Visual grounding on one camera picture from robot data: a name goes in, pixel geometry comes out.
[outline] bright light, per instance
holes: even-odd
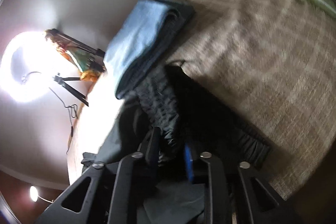
[[[36,202],[38,197],[39,197],[39,193],[38,193],[36,187],[31,186],[30,187],[30,198],[31,198],[31,200]]]
[[[15,81],[11,74],[12,57],[20,47],[23,49],[23,61],[29,70],[42,72],[31,74],[24,85]],[[71,67],[73,65],[45,40],[45,33],[23,32],[10,41],[2,56],[0,86],[16,101],[30,102],[48,92],[52,76]]]

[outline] beige blanket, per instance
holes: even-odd
[[[196,15],[168,61],[186,60],[187,75],[272,142],[263,172],[287,198],[335,137],[335,21],[301,0],[188,1]]]

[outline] folded blue fabric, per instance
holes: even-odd
[[[118,99],[144,79],[193,14],[192,6],[175,0],[140,0],[135,5],[104,58]]]

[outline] silver screw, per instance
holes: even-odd
[[[92,164],[92,167],[95,169],[101,169],[104,167],[104,163],[101,161],[97,161]]]
[[[247,162],[247,161],[242,161],[240,164],[239,164],[239,167],[240,168],[243,168],[243,169],[248,169],[251,167],[251,165]]]
[[[202,152],[201,158],[203,159],[210,159],[212,157],[212,154],[210,152]]]
[[[143,157],[143,153],[141,152],[134,152],[132,154],[132,158],[135,158],[135,159],[141,159]]]

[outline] gray wall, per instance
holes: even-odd
[[[17,34],[62,28],[92,46],[106,49],[137,0],[4,0],[0,6],[0,55]],[[75,86],[86,92],[87,86]],[[79,103],[57,85],[66,104]],[[68,114],[52,94],[29,103],[15,102],[0,90],[0,169],[46,187],[68,183]]]

